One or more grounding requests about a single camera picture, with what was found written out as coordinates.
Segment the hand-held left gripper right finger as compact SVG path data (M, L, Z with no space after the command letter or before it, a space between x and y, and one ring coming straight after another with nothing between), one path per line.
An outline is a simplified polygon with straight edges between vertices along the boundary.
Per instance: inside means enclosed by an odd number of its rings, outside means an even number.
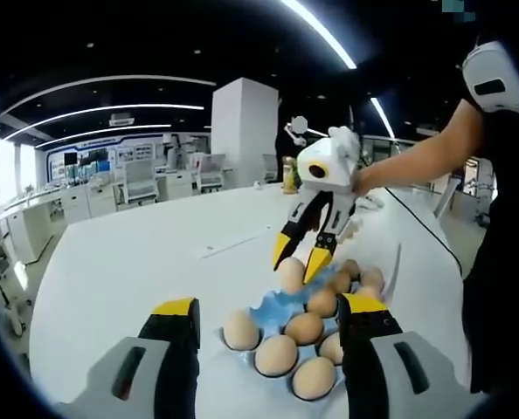
M478 405L453 363L379 300L340 294L338 328L350 418L464 418Z

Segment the person's right hand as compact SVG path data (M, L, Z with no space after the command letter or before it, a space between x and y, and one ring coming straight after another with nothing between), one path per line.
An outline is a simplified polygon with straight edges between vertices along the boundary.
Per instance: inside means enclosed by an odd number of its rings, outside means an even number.
M358 169L352 176L352 191L357 196L365 196L372 189L378 187L377 174L374 167Z

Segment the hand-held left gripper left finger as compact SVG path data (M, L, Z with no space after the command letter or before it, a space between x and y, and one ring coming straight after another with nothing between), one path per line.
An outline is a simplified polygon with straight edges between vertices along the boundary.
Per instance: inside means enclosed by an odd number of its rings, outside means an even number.
M93 364L69 416L194 418L199 348L199 300L160 304L137 336L120 340Z

